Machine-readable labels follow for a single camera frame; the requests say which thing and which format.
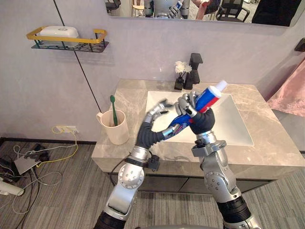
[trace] white flower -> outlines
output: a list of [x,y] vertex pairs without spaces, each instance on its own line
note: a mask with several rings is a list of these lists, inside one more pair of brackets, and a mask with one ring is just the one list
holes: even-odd
[[176,73],[183,73],[183,71],[184,71],[183,65],[176,65],[175,71],[176,71]]
[[175,62],[175,65],[181,65],[182,64],[182,61],[176,61]]
[[192,70],[192,67],[190,65],[187,65],[184,70],[186,73],[189,73]]

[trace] marble countertop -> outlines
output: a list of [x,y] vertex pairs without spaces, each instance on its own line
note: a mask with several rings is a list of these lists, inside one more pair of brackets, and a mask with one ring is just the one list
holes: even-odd
[[[193,90],[202,92],[209,85],[213,84],[196,84]],[[179,92],[173,87],[174,82],[125,79],[119,81],[115,92],[116,109],[126,114],[130,139],[125,144],[116,146],[102,130],[92,158],[104,172],[111,172],[134,146],[137,132],[145,116],[147,92]],[[230,168],[237,178],[279,179],[297,169],[304,169],[304,158],[254,85],[228,84],[223,92],[232,95],[254,142],[254,146],[225,148]],[[160,168],[157,172],[145,169],[145,173],[202,177],[203,172],[199,168],[198,158],[191,152],[193,145],[166,141],[155,144],[151,150],[160,157]]]

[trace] sink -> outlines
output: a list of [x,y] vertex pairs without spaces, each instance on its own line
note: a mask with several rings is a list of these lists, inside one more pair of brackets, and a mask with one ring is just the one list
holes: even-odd
[[[182,95],[183,93],[180,92],[148,91],[146,112],[164,98],[173,104]],[[212,106],[212,109],[215,115],[215,125],[212,130],[218,140],[225,140],[231,146],[254,146],[249,131],[230,94],[222,94],[222,98]],[[158,132],[166,129],[176,116],[175,109],[171,109],[167,114],[155,120],[152,130]],[[178,135],[167,139],[166,142],[194,143],[195,140],[195,134],[190,127],[187,127]]]

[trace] mirror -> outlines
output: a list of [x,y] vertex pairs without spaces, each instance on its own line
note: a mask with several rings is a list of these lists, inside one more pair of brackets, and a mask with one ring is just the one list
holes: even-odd
[[294,26],[305,0],[105,0],[109,15]]

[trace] bathroom vanity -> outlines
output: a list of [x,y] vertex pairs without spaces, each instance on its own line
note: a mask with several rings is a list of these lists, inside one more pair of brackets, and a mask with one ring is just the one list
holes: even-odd
[[[213,84],[196,84],[193,90],[202,92],[209,85]],[[130,139],[116,146],[102,130],[92,159],[103,172],[110,173],[128,155],[135,144],[146,110],[155,100],[165,95],[171,102],[171,99],[179,96],[178,93],[190,92],[179,92],[173,88],[174,82],[120,80],[115,92],[116,109],[126,114]],[[218,140],[228,143],[225,150],[229,165],[242,192],[304,169],[302,155],[254,85],[228,84],[223,93],[223,100],[220,101],[223,104],[215,104],[216,124],[213,130]],[[167,115],[176,116],[174,108]],[[166,125],[166,122],[166,117],[157,120],[155,130],[165,129],[169,124]],[[155,172],[144,170],[146,177],[139,190],[209,193],[203,183],[199,160],[191,152],[195,135],[187,129],[183,130],[185,134],[182,137],[162,141],[151,148],[152,153],[160,157],[160,167]]]

